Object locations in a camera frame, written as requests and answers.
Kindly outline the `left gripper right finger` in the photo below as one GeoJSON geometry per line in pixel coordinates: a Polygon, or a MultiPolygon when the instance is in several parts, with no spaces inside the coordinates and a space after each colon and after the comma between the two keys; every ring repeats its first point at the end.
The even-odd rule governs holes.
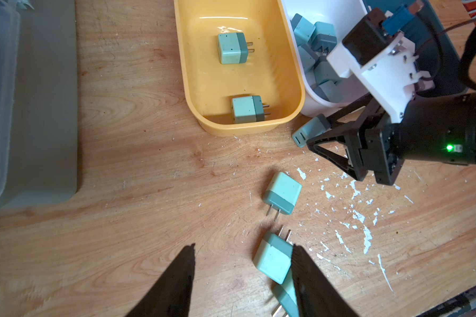
{"type": "Polygon", "coordinates": [[[305,249],[293,245],[292,277],[300,316],[357,316],[305,249]]]}

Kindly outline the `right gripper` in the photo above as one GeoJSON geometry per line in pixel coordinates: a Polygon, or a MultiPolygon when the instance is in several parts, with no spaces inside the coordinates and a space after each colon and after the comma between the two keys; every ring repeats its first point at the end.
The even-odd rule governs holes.
{"type": "MultiPolygon", "coordinates": [[[[342,125],[339,120],[362,107],[374,97],[364,95],[327,117],[330,127],[342,125]]],[[[396,153],[399,134],[397,125],[381,108],[366,108],[348,128],[335,128],[307,141],[308,149],[333,163],[357,181],[373,172],[376,182],[394,185],[404,160],[396,153]],[[347,157],[323,147],[327,143],[339,143],[346,149],[347,157]]]]}

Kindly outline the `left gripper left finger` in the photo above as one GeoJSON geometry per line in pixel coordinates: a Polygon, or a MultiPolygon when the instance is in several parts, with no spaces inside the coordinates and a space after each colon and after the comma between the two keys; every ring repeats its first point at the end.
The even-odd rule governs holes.
{"type": "Polygon", "coordinates": [[[182,248],[128,316],[188,316],[195,273],[195,245],[182,248]]]}

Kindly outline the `green plug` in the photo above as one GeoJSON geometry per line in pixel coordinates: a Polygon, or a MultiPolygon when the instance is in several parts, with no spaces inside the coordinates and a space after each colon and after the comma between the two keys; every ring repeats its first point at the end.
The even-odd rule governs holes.
{"type": "Polygon", "coordinates": [[[278,301],[278,306],[272,312],[271,316],[276,316],[281,310],[284,310],[284,316],[299,317],[296,291],[291,270],[288,271],[284,282],[274,287],[273,295],[278,301]]]}
{"type": "Polygon", "coordinates": [[[283,172],[276,172],[263,195],[268,205],[267,215],[276,210],[275,221],[280,215],[292,215],[300,196],[302,185],[283,172]]]}
{"type": "Polygon", "coordinates": [[[255,52],[242,32],[218,34],[218,55],[222,65],[243,64],[255,52]]]}
{"type": "Polygon", "coordinates": [[[293,245],[289,242],[290,233],[282,237],[284,225],[278,233],[267,231],[262,237],[254,255],[255,267],[277,284],[283,284],[292,264],[293,245]]]}
{"type": "Polygon", "coordinates": [[[268,107],[257,95],[235,97],[231,100],[234,124],[265,121],[265,117],[270,115],[265,112],[268,107]]]}

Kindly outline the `teal plug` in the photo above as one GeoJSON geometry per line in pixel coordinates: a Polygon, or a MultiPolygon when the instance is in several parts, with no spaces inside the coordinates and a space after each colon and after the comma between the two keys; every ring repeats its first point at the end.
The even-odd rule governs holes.
{"type": "Polygon", "coordinates": [[[307,145],[308,140],[320,136],[330,128],[331,124],[328,119],[320,114],[298,128],[292,134],[292,139],[299,148],[303,148],[307,145]]]}
{"type": "Polygon", "coordinates": [[[315,76],[315,84],[320,85],[325,81],[334,81],[337,85],[341,82],[341,78],[336,74],[330,63],[325,56],[321,56],[316,62],[313,73],[315,76]]]}

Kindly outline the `blue plug pile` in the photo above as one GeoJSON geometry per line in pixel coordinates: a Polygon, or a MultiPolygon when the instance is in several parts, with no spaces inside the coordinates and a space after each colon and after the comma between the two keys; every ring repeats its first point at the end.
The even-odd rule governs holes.
{"type": "Polygon", "coordinates": [[[298,13],[291,20],[291,25],[296,45],[302,46],[307,44],[315,31],[315,25],[298,13]]]}
{"type": "Polygon", "coordinates": [[[342,102],[342,94],[338,90],[338,87],[336,86],[334,81],[325,81],[320,85],[314,85],[313,91],[317,96],[328,102],[342,102]]]}
{"type": "Polygon", "coordinates": [[[308,44],[298,46],[298,51],[304,72],[311,71],[319,60],[319,55],[308,44]]]}

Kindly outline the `blue plug top pile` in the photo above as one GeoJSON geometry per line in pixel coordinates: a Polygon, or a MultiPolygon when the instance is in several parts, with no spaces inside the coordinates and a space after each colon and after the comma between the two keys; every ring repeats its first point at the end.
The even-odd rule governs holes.
{"type": "Polygon", "coordinates": [[[298,13],[291,20],[291,25],[296,45],[302,46],[307,44],[315,31],[315,25],[298,13]]]}

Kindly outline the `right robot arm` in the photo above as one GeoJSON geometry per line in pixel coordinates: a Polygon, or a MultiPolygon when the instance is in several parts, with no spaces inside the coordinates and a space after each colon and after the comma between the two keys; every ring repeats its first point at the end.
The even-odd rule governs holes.
{"type": "Polygon", "coordinates": [[[386,17],[367,13],[329,54],[341,76],[353,73],[367,94],[330,115],[318,115],[308,149],[357,181],[373,172],[391,186],[405,160],[476,165],[476,21],[457,64],[457,79],[469,94],[418,99],[432,81],[417,67],[418,52],[403,47],[401,27],[420,17],[422,2],[386,17]]]}

